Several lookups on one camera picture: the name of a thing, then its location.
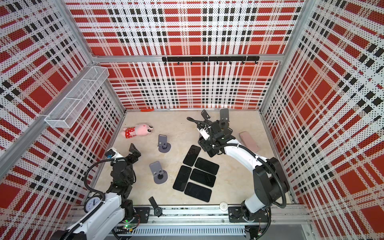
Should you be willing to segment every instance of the wire mesh basket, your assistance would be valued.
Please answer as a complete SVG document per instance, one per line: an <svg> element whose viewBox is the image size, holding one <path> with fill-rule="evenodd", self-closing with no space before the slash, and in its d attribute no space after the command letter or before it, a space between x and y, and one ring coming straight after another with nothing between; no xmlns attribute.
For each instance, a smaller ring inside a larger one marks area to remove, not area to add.
<svg viewBox="0 0 384 240"><path fill-rule="evenodd" d="M51 127L71 128L101 84L109 76L105 67L93 66L45 118Z"/></svg>

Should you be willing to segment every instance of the red polka dot dress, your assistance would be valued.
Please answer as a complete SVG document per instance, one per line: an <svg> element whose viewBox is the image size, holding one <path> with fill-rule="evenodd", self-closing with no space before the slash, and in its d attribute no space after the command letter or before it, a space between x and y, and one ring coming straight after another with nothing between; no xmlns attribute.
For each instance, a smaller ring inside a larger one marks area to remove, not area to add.
<svg viewBox="0 0 384 240"><path fill-rule="evenodd" d="M131 138L134 136L136 136L134 127L129 127L125 130L125 138Z"/></svg>

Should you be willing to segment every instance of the pink phone case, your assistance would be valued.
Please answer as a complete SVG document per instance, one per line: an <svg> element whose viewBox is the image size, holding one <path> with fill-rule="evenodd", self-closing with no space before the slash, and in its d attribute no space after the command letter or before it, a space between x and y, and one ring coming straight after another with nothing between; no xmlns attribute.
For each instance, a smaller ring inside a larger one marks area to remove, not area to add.
<svg viewBox="0 0 384 240"><path fill-rule="evenodd" d="M255 140L251 137L249 132L241 132L239 135L241 141L249 150L251 150L252 152L257 152L260 150L259 146L257 146Z"/></svg>

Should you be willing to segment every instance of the black smartphone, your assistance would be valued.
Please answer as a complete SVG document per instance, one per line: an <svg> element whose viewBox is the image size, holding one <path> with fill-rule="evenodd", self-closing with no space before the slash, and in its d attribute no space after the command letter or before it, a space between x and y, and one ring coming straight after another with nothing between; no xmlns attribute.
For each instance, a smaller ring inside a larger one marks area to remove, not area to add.
<svg viewBox="0 0 384 240"><path fill-rule="evenodd" d="M216 181L216 176L195 168L192 171L190 179L199 182L205 186L213 187Z"/></svg>
<svg viewBox="0 0 384 240"><path fill-rule="evenodd" d="M175 179L175 183L173 184L173 189L176 189L180 192L185 190L187 186L189 175L191 174L192 168L187 166L181 166L179 173Z"/></svg>
<svg viewBox="0 0 384 240"><path fill-rule="evenodd" d="M192 145L187 155L185 156L183 163L185 165L192 167L195 164L196 158L199 155L200 150L201 150L201 147Z"/></svg>
<svg viewBox="0 0 384 240"><path fill-rule="evenodd" d="M205 160L204 158L198 158L195 167L203 171L209 172L210 174L216 175L218 171L218 165L216 163Z"/></svg>
<svg viewBox="0 0 384 240"><path fill-rule="evenodd" d="M184 193L201 201L209 202L212 190L189 182Z"/></svg>

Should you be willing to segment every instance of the beige floor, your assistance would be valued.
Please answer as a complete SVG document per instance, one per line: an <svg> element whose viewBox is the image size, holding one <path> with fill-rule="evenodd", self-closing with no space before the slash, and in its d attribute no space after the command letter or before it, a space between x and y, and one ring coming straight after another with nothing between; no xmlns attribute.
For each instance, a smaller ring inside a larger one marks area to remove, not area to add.
<svg viewBox="0 0 384 240"><path fill-rule="evenodd" d="M180 166L191 145L197 145L199 132L196 124L187 121L187 117L203 120L201 111L169 111L169 112L127 112L122 127L135 126L137 123L146 122L154 127L150 135L126 139L119 135L113 145L123 156L129 154L129 146L135 144L141 152L141 157L133 165L137 181L133 184L130 199L134 205L149 205L149 198L153 196L159 205L195 205L205 202L185 195L183 192L172 188ZM219 118L219 112L209 111L211 120ZM248 131L260 147L259 155L273 157L273 152L265 133L263 123L258 111L230 111L230 128L233 136L239 139L239 133ZM171 150L161 153L157 147L159 134L168 136ZM253 193L253 177L242 164L227 155L210 158L206 152L200 151L199 157L217 163L220 168L216 175L216 182L212 189L209 204L240 204ZM160 161L161 166L168 172L168 180L163 184L155 184L149 169L149 164ZM112 167L105 164L95 188L106 191L111 183Z"/></svg>

